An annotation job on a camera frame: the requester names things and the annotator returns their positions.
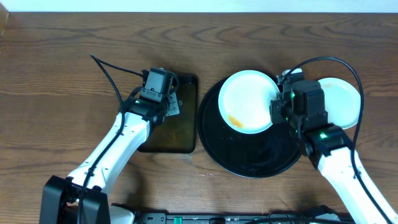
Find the light blue plate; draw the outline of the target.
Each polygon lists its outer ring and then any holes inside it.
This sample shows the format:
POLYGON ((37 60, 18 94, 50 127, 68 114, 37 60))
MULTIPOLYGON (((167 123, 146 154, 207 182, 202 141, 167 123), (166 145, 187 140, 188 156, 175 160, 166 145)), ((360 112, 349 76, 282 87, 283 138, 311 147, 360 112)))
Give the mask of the light blue plate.
POLYGON ((270 105, 278 92, 276 83, 262 72, 237 72, 221 85, 218 95, 221 117, 239 133, 261 133, 272 126, 270 105))
POLYGON ((356 125, 361 105, 361 97, 357 89, 339 78, 322 78, 318 82, 325 94, 328 122, 342 129, 356 125))

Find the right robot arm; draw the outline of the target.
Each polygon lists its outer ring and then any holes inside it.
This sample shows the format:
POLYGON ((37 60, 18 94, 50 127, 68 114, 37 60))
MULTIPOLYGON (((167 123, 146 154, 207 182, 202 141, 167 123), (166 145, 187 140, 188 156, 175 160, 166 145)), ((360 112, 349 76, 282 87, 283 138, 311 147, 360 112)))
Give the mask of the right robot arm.
POLYGON ((306 80, 303 71, 277 78, 282 92, 271 101, 273 124, 286 123, 302 154, 336 190, 355 223, 397 223, 389 205, 366 172, 346 129, 359 125, 361 96, 338 78, 306 80))

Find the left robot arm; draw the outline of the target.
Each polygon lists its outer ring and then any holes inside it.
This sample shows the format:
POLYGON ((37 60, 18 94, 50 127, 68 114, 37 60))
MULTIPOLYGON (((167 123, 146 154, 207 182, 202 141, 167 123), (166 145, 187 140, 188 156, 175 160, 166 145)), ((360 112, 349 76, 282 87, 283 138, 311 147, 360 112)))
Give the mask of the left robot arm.
POLYGON ((134 223, 135 213, 108 203, 108 195, 131 156, 165 117, 179 114, 175 93, 141 90, 122 101, 112 128, 95 150, 66 178, 44 185, 40 223, 134 223))

